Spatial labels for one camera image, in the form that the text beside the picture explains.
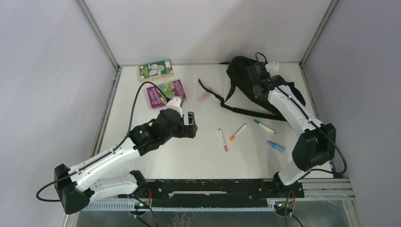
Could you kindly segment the black student backpack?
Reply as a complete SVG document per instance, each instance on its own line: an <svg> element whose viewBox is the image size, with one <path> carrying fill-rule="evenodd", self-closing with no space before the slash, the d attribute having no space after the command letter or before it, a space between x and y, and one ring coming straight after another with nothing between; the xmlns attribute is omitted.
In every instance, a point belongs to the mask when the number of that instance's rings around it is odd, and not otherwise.
<svg viewBox="0 0 401 227"><path fill-rule="evenodd" d="M231 62L225 62L225 64L228 65L226 73L230 78L230 84L231 84L229 93L225 98L213 92L211 89L206 88L201 82L201 80L198 80L198 83L205 91L211 93L215 98L217 98L220 101L220 106L222 108L225 108L237 114L243 114L264 119L277 120L277 121L286 121L285 117L281 114L281 112L270 101L268 101L268 98L256 98L254 96L252 90L252 83L247 72L247 67L256 62L259 61L244 56L236 56L231 60ZM300 101L300 103L303 106L306 105L304 97L302 96L300 91L297 88L295 88L294 82L286 82L280 75L272 77L277 77L280 80L280 85L288 85L290 91L295 95L297 100ZM267 111L269 111L269 113L265 114L226 105L226 101L234 94L236 88L239 88L240 91L249 100L257 104L258 106L266 109Z"/></svg>

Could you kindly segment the purple cover book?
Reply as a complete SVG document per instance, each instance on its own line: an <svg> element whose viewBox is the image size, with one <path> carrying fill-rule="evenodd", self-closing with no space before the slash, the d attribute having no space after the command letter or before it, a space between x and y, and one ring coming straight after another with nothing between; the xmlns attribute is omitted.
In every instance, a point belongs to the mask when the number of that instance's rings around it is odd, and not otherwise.
<svg viewBox="0 0 401 227"><path fill-rule="evenodd" d="M186 100L187 96L185 94L183 85L179 79L159 84L156 87L148 87L147 95L152 109L158 109L167 104L167 98L172 98L174 96L181 96Z"/></svg>

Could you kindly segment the green cover book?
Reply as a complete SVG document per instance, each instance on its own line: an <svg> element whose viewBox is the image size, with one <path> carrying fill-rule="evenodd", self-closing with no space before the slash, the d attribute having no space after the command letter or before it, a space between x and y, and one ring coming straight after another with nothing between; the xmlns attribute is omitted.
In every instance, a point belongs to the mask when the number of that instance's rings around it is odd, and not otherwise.
<svg viewBox="0 0 401 227"><path fill-rule="evenodd" d="M139 78L142 82L174 77L171 60L156 61L139 66Z"/></svg>

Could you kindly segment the blue correction tape dispenser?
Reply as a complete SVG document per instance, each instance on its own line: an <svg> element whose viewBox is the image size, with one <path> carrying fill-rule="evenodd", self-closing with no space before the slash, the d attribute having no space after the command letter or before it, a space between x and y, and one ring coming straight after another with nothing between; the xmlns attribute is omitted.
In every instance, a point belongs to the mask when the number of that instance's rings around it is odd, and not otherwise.
<svg viewBox="0 0 401 227"><path fill-rule="evenodd" d="M282 145L280 145L280 144L278 144L278 143L276 143L276 142L273 142L273 141L271 141L271 140L268 140L268 141L267 141L267 144L268 144L270 147L272 147L273 149L275 149L275 150L277 150L278 152L280 152L280 153L284 153L284 152L285 152L285 148L284 148Z"/></svg>

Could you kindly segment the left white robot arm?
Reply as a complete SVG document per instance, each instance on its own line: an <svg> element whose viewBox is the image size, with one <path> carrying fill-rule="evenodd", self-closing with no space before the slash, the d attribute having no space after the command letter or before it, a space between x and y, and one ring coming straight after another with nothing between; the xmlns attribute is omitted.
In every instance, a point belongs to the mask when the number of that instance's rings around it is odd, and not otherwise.
<svg viewBox="0 0 401 227"><path fill-rule="evenodd" d="M157 118L134 127L120 143L77 165L68 167L60 164L55 167L54 187L64 212L73 214L96 200L119 194L144 196L148 185L140 171L129 171L120 177L104 176L158 149L171 138L195 138L198 127L194 112L188 112L186 125L182 105L183 99L174 96L160 110Z"/></svg>

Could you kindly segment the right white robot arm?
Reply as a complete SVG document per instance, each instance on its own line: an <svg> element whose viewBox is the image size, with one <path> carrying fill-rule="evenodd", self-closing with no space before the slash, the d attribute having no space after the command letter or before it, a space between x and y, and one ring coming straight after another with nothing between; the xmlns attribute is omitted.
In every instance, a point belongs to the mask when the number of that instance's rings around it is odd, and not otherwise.
<svg viewBox="0 0 401 227"><path fill-rule="evenodd" d="M292 191L292 184L316 166L321 166L335 156L334 126L323 124L296 98L288 82L280 75L271 76L263 62L247 67L253 93L260 101L273 105L287 120L297 136L292 151L292 161L277 172L273 190L280 197Z"/></svg>

